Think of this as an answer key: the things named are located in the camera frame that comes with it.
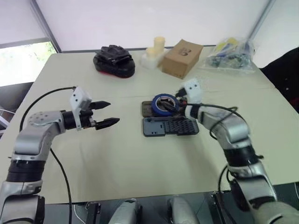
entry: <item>clear plastic bag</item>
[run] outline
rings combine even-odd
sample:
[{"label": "clear plastic bag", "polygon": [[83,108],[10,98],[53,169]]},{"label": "clear plastic bag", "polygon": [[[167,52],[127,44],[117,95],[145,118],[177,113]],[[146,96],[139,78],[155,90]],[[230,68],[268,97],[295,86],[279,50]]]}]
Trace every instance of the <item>clear plastic bag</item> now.
[{"label": "clear plastic bag", "polygon": [[253,43],[233,37],[218,43],[212,53],[204,60],[204,68],[253,70]]}]

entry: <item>robotic arm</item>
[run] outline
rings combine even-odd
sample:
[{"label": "robotic arm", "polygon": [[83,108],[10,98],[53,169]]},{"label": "robotic arm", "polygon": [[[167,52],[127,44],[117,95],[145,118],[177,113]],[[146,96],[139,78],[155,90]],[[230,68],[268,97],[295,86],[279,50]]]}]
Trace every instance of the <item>robotic arm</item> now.
[{"label": "robotic arm", "polygon": [[66,130],[109,127],[120,119],[93,120],[92,110],[110,103],[91,102],[89,95],[77,87],[70,99],[72,111],[38,112],[17,136],[6,181],[0,191],[0,223],[42,223],[44,198],[37,195],[42,188],[42,174],[55,136]]},{"label": "robotic arm", "polygon": [[212,128],[224,151],[228,170],[234,177],[230,186],[238,207],[250,211],[258,224],[297,223],[299,212],[277,201],[275,190],[259,160],[261,157],[252,147],[244,119],[224,109],[201,105],[201,90],[196,79],[184,83],[176,97],[187,97],[188,103],[193,104],[185,108],[187,118],[197,119],[208,130]]}]

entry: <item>beige table surface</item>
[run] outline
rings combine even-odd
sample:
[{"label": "beige table surface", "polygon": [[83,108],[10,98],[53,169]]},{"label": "beige table surface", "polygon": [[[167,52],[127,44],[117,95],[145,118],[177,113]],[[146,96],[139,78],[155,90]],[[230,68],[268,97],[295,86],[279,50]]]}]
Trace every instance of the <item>beige table surface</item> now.
[{"label": "beige table surface", "polygon": [[[205,48],[202,56],[209,50]],[[94,101],[112,103],[94,113],[96,120],[121,120],[103,130],[69,130],[54,139],[53,150],[66,170],[74,202],[216,190],[226,160],[208,130],[199,126],[200,133],[195,136],[143,136],[141,102],[159,93],[174,93],[182,80],[158,69],[143,69],[138,62],[141,53],[132,52],[136,73],[129,79],[95,71],[93,53],[52,55],[0,140],[0,180],[6,178],[7,157],[26,108],[49,90],[80,85]],[[298,181],[299,116],[259,70],[237,75],[202,70],[196,65],[185,80],[192,77],[198,77],[204,89],[203,102],[239,107],[238,112],[250,126],[257,154],[265,156],[263,163],[273,184]],[[53,93],[30,114],[70,110],[70,94]],[[64,178],[52,155],[43,180],[41,194],[46,203],[68,202]]]}]

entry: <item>cardboard box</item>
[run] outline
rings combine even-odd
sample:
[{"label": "cardboard box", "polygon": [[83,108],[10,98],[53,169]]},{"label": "cardboard box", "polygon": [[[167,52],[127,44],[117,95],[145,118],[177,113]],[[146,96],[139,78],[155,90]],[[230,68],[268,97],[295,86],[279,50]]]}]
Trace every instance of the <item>cardboard box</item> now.
[{"label": "cardboard box", "polygon": [[180,40],[164,56],[162,72],[183,79],[198,61],[202,49],[202,45]]}]

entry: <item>tape roll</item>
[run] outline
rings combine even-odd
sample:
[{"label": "tape roll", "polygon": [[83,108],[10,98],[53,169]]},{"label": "tape roll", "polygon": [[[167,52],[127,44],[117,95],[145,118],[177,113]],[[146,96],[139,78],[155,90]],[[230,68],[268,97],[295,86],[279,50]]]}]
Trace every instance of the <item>tape roll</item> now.
[{"label": "tape roll", "polygon": [[153,100],[151,101],[151,108],[153,109],[153,111],[155,113],[157,113],[161,116],[170,116],[170,115],[172,115],[172,113],[170,111],[163,110],[163,109],[158,107],[157,103],[161,99],[167,99],[167,100],[171,101],[173,103],[174,108],[178,111],[178,109],[179,109],[178,100],[170,94],[162,93],[162,94],[156,95],[153,98]]}]

